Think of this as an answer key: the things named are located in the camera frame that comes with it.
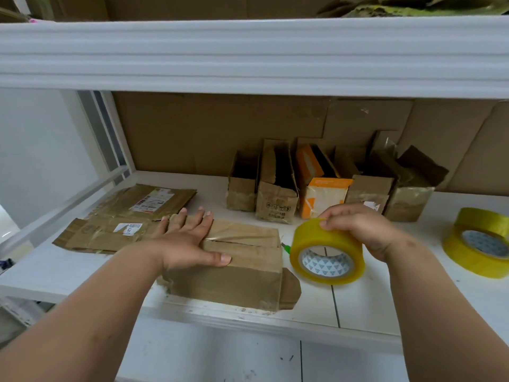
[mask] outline packing tape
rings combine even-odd
[[[442,242],[445,253],[464,269],[501,279],[509,275],[509,218],[488,210],[463,208]]]
[[[324,231],[320,218],[300,225],[293,237],[289,260],[294,269],[314,282],[341,285],[364,273],[362,244],[349,232]]]

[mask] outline upper shelf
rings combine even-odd
[[[0,87],[509,98],[506,16],[0,24]]]

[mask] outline barcode sticker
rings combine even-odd
[[[120,230],[124,229],[124,233],[122,233],[124,236],[133,236],[139,229],[142,227],[143,224],[125,224],[120,223],[117,225],[115,230],[113,232],[118,232]]]
[[[175,193],[172,193],[170,189],[158,187],[129,210],[143,213],[154,213],[174,195]]]
[[[364,205],[366,205],[368,208],[374,209],[377,212],[380,208],[380,204],[375,204],[373,201],[364,201]]]

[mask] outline left hand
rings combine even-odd
[[[224,267],[231,256],[209,252],[200,248],[200,242],[207,236],[214,219],[211,212],[200,206],[191,222],[186,224],[187,209],[182,208],[170,222],[167,217],[159,223],[152,238],[146,241],[162,259],[163,271],[180,270],[194,265]]]

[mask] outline orange and white box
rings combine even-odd
[[[353,180],[341,178],[317,145],[300,146],[295,159],[302,218],[316,218],[329,206],[345,201],[348,187]]]

